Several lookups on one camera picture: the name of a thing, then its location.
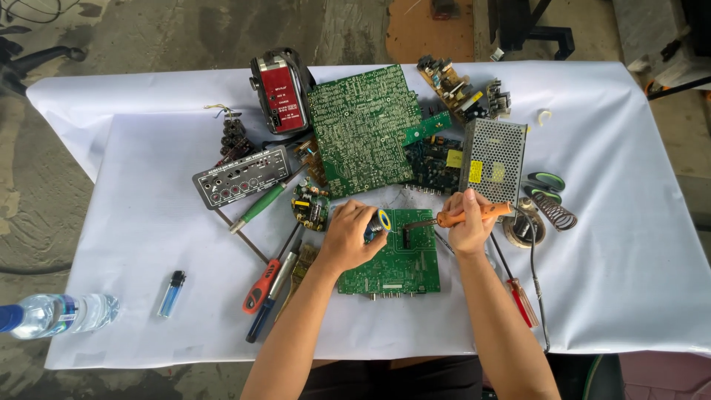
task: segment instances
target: bottle cap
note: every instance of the bottle cap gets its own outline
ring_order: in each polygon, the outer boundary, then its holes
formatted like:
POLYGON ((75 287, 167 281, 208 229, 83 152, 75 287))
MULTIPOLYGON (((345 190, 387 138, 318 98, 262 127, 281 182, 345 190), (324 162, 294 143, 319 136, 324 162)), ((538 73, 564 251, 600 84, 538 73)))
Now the bottle cap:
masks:
POLYGON ((17 304, 0 305, 0 332, 11 331, 22 323, 25 310, 17 304))

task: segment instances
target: water bottle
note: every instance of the water bottle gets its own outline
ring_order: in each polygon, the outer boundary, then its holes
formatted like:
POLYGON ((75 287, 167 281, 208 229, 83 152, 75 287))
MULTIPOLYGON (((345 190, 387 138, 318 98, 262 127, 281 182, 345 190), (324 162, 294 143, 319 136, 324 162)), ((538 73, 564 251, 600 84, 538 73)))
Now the water bottle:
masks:
POLYGON ((109 295, 32 295, 0 306, 0 332, 37 339, 97 330, 116 319, 119 301, 109 295))

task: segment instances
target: copper spring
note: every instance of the copper spring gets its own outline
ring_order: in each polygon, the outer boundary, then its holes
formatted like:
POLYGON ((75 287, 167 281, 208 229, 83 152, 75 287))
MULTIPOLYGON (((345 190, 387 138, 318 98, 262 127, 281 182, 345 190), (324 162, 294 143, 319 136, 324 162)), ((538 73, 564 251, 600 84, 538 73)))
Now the copper spring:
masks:
POLYGON ((531 199, 538 206, 540 212, 553 224, 553 228, 556 231, 567 231, 577 223, 577 217, 572 212, 566 210, 542 192, 534 193, 531 199))

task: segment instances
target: solder wire spool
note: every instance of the solder wire spool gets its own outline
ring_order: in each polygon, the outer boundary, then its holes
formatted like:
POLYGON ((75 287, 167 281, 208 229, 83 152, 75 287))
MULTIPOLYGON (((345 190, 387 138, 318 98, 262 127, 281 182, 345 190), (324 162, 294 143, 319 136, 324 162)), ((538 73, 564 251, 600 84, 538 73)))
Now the solder wire spool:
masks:
POLYGON ((365 227, 365 233, 363 236, 371 241, 375 238, 375 232, 380 232, 383 229, 390 232, 392 230, 392 224, 390 223, 390 217, 387 216, 385 210, 378 209, 373 217, 370 218, 368 225, 365 227))

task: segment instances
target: table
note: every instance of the table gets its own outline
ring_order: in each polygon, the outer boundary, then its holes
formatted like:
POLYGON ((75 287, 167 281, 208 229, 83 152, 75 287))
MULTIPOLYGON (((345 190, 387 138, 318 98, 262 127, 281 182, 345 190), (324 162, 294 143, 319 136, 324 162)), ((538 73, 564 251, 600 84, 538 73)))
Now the table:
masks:
MULTIPOLYGON (((326 82, 380 66, 311 71, 318 82, 326 82)), ((563 233, 548 225, 535 256, 551 351, 709 352, 711 270, 648 103, 622 64, 526 61, 454 67, 475 85, 494 77, 503 81, 513 103, 510 120, 531 126, 524 172, 552 172, 567 182, 563 204, 579 223, 563 233), (543 126, 537 122, 540 110, 552 113, 543 126)), ((420 99, 434 99, 414 65, 403 70, 420 99)), ((53 338, 47 368, 254 359, 260 344, 244 341, 253 316, 241 312, 240 305, 264 266, 219 216, 205 209, 191 182, 193 174, 215 163, 222 134, 221 120, 203 105, 233 107, 243 112, 255 142, 269 137, 249 74, 207 70, 46 78, 29 88, 30 101, 96 183, 66 291, 110 293, 122 307, 104 329, 53 338), (186 271, 186 285, 174 316, 161 320, 156 311, 176 269, 186 271)), ((463 135, 461 128, 445 133, 463 135)), ((435 210, 444 201, 399 185, 356 198, 383 207, 435 210)), ((234 218, 255 199, 223 211, 234 218)), ((267 256, 291 231, 289 199, 281 196, 244 229, 267 256)), ((495 233, 507 261, 530 295, 528 251, 510 246, 500 229, 495 233)), ((318 245, 322 235, 309 231, 304 241, 318 245)), ((437 250, 441 293, 371 302, 334 291, 315 357, 474 353, 458 270, 439 242, 437 250)), ((534 332, 542 342, 541 329, 534 332)))

